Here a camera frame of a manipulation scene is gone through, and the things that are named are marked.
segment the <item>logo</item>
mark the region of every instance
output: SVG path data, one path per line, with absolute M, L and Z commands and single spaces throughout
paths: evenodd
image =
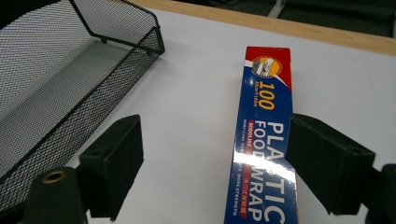
M 282 70 L 282 66 L 275 58 L 260 57 L 254 59 L 252 69 L 254 75 L 270 78 L 279 75 Z

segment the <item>dark floor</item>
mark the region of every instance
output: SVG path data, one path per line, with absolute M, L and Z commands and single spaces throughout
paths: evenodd
M 178 0 L 267 16 L 276 0 Z M 280 19 L 392 37 L 396 0 L 288 0 Z

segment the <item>black mesh basket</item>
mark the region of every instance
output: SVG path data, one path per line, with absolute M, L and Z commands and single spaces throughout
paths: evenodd
M 49 1 L 0 3 L 0 217 L 21 210 L 31 181 L 65 165 L 164 53 L 142 7 Z

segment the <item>black plastic block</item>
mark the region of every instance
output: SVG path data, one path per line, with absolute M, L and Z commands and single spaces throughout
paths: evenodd
M 33 181 L 23 223 L 87 223 L 75 169 L 53 169 Z
M 113 123 L 80 156 L 79 175 L 92 217 L 115 220 L 143 163 L 140 117 Z
M 286 160 L 329 213 L 358 213 L 374 159 L 373 151 L 326 123 L 293 114 Z

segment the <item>table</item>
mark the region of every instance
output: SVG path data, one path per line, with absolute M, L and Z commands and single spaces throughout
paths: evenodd
M 294 112 L 376 152 L 377 169 L 396 162 L 396 40 L 179 2 L 133 2 L 157 15 L 166 52 L 81 149 L 116 119 L 140 114 L 145 162 L 116 223 L 223 223 L 246 46 L 290 48 Z M 301 223 L 364 223 L 364 206 L 357 217 L 328 216 L 301 179 L 298 193 Z

